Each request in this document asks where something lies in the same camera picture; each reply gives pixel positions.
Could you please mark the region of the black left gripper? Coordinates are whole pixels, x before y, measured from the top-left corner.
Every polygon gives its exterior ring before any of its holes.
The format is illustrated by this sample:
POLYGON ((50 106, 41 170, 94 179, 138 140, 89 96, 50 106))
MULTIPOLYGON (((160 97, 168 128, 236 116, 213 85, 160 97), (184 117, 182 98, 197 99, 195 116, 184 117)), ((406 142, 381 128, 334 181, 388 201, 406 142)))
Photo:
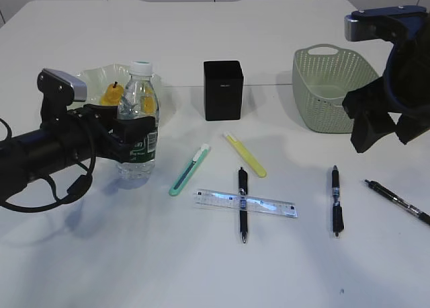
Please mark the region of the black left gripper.
POLYGON ((44 96, 40 128, 52 133, 75 159, 101 157, 124 162, 131 143, 141 141, 155 129, 156 119, 145 116, 117 119, 113 106, 84 106, 68 110, 66 98, 44 96))

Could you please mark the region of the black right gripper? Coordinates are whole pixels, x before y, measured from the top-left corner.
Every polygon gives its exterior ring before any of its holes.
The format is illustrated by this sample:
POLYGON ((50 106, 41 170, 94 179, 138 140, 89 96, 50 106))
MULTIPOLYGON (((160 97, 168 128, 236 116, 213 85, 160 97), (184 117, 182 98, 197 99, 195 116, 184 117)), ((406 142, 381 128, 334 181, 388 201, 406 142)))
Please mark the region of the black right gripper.
POLYGON ((429 113, 406 114, 392 105, 381 77, 348 92, 342 107, 353 121, 351 143, 358 153, 394 131, 404 145, 429 131, 429 113))

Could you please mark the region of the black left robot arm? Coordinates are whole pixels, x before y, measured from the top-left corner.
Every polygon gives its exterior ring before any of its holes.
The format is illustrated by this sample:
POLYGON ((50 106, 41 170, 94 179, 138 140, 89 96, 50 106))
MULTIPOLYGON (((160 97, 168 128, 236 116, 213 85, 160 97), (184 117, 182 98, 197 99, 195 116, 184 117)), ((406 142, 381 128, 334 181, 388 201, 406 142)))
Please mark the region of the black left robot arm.
POLYGON ((30 182, 89 159, 87 173, 55 204, 76 201, 91 185, 97 157, 127 162, 133 146, 153 129, 154 116, 121 120, 114 106, 85 104, 43 122, 38 130, 7 137, 1 141, 1 205, 17 210, 8 199, 30 182))

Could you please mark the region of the blue black right robot arm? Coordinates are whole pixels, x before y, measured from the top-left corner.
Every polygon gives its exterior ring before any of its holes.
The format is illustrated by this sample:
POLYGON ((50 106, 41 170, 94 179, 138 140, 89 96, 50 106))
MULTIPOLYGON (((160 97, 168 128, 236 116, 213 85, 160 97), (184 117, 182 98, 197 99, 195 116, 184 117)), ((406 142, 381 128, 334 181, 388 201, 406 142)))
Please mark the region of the blue black right robot arm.
POLYGON ((394 133, 407 144, 429 131, 429 12, 418 5, 357 10, 345 16, 350 42, 391 42, 382 76, 345 96, 358 153, 394 133))

